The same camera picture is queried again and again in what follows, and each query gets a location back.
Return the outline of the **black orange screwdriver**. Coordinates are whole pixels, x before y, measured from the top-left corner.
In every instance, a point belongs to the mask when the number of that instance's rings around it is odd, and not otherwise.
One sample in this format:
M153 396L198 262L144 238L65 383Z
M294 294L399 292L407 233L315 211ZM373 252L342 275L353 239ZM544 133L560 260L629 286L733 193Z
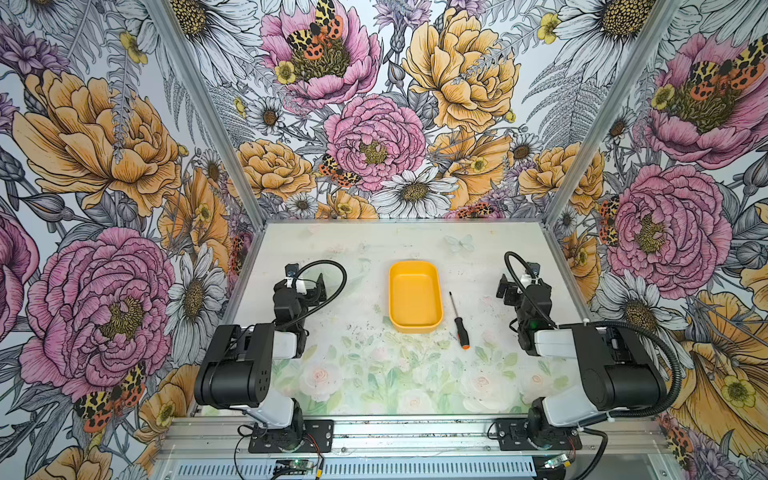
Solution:
M457 305L452 292L449 293L449 299L451 301L451 306L455 313L454 323L456 325L457 337L458 337L459 343L463 350L469 350L471 348L469 334L464 325L463 318L459 315Z

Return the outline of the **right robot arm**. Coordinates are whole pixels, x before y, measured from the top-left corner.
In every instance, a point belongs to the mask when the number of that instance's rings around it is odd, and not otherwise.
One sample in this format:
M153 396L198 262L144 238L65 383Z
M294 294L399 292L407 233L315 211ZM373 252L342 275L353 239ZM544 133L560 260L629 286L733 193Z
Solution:
M552 288L538 276L536 264L522 275L503 274L496 296L513 308L509 324L520 348L533 357L575 361L578 377L566 390L531 401L523 421L503 420L501 442L529 442L534 449L578 448L579 432L613 418L654 416L673 402L681 372L666 382L644 343L660 344L651 331L621 322L558 325L550 317Z

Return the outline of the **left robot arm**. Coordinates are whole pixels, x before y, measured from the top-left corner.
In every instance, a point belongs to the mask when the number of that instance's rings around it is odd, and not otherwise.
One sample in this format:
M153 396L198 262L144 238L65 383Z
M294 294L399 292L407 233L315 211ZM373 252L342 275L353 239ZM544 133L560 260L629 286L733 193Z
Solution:
M238 430L249 440L251 453L330 450L333 423L305 419L299 401L272 385L273 363L302 358L305 319L327 300L323 277L307 279L303 273L297 264L285 266L285 278L274 286L273 321L217 327L195 379L198 405L246 417Z

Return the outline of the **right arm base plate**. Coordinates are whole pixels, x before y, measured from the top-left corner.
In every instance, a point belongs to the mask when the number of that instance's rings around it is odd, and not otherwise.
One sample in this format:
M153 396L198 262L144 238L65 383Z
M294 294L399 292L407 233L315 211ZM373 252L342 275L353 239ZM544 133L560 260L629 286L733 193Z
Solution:
M524 418L502 418L493 422L488 436L501 451L550 451L582 449L578 432L571 428L530 426Z

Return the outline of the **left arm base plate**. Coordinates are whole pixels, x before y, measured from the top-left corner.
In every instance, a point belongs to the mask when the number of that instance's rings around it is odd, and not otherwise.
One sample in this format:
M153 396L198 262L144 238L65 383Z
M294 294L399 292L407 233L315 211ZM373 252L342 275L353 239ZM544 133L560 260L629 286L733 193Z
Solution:
M301 427L293 424L254 433L247 449L251 454L326 454L332 450L334 429L332 420L305 420Z

